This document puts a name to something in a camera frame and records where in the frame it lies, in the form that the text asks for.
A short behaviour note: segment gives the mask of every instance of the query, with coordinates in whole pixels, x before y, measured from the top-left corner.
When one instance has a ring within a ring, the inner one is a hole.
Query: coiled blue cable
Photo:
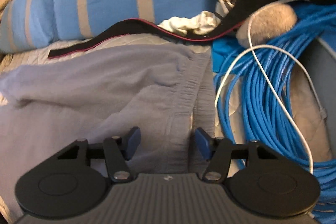
[[[304,3],[293,8],[300,20],[291,31],[271,40],[269,44],[281,47],[295,58],[299,58],[314,38],[326,30],[336,31],[336,5],[319,6]],[[235,50],[224,59],[219,73],[214,77],[216,90],[231,59],[242,51],[243,48]],[[287,55],[272,49],[258,49],[256,55],[293,117],[290,103],[290,77],[295,62]],[[249,54],[243,61],[238,61],[232,71],[236,76],[229,84],[223,103],[220,99],[217,104],[218,116],[225,136],[235,142],[230,125],[229,100],[235,83],[242,77],[241,107],[246,141],[260,140],[308,169],[307,155],[300,138],[271,92],[253,56]],[[238,161],[238,167],[244,168],[243,161]],[[335,224],[336,160],[315,162],[314,175],[320,182],[321,195],[313,215],[322,224]]]

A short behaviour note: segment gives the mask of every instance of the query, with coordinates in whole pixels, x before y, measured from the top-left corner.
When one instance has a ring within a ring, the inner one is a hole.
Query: crumpled white cloth
[[[159,27],[181,36],[185,36],[188,31],[202,35],[211,32],[220,22],[221,20],[215,14],[202,11],[193,18],[172,17],[162,21]]]

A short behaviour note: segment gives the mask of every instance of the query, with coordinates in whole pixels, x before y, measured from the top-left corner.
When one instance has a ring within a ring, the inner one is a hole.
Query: gray fabric
[[[190,144],[190,117],[196,108],[197,126],[213,131],[212,86],[210,52],[175,44],[108,48],[4,74],[0,196],[11,219],[21,214],[17,179],[77,138],[101,142],[139,126],[142,143],[129,162],[134,172],[204,168]]]

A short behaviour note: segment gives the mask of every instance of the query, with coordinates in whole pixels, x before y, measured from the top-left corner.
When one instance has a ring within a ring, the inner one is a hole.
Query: blue cable
[[[293,8],[298,15],[298,23],[292,30],[272,39],[268,44],[281,47],[295,58],[299,58],[306,47],[321,33],[326,30],[336,31],[336,5],[300,3]],[[214,77],[216,90],[232,58],[238,56],[243,50],[243,48],[235,50],[224,59],[219,73]],[[272,49],[262,48],[257,50],[256,54],[273,87],[293,117],[290,103],[290,77],[295,62],[287,55]],[[219,99],[217,105],[225,136],[235,143],[230,125],[229,100],[237,80],[242,77],[241,107],[246,141],[260,140],[308,170],[308,158],[300,137],[278,104],[252,54],[247,54],[244,61],[238,61],[232,73],[236,76],[228,86],[224,103]],[[245,167],[243,161],[238,161],[238,167],[241,169]],[[336,160],[315,162],[314,176],[320,183],[321,195],[313,215],[322,224],[335,224]]]

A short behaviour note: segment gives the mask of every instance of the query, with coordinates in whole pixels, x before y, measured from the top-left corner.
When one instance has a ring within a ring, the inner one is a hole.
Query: fuzzy brown object
[[[236,38],[241,46],[249,48],[247,28],[251,16],[239,28]],[[265,44],[291,30],[297,22],[297,16],[288,4],[278,4],[261,11],[251,25],[252,45]]]

